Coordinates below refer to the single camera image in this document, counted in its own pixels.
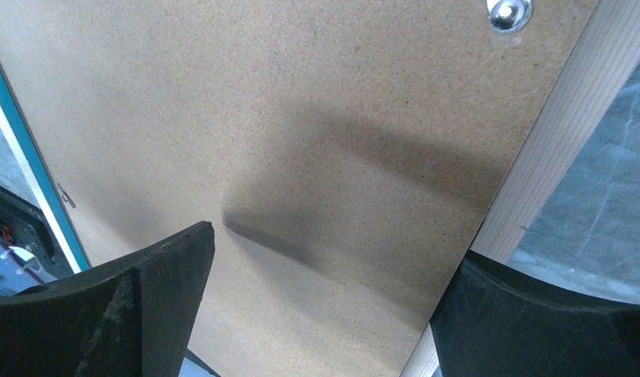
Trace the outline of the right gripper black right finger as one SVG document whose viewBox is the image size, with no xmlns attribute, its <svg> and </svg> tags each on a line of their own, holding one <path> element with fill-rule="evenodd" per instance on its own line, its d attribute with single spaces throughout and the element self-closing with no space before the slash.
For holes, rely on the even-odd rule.
<svg viewBox="0 0 640 377">
<path fill-rule="evenodd" d="M 640 305 L 468 251 L 430 320 L 446 376 L 640 376 Z"/>
</svg>

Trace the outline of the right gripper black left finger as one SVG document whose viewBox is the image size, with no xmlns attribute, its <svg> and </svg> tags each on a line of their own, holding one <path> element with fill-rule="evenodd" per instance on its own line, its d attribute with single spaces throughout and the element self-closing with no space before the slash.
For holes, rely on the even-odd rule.
<svg viewBox="0 0 640 377">
<path fill-rule="evenodd" d="M 214 260 L 201 221 L 149 247 L 0 296 L 0 376 L 176 376 Z"/>
</svg>

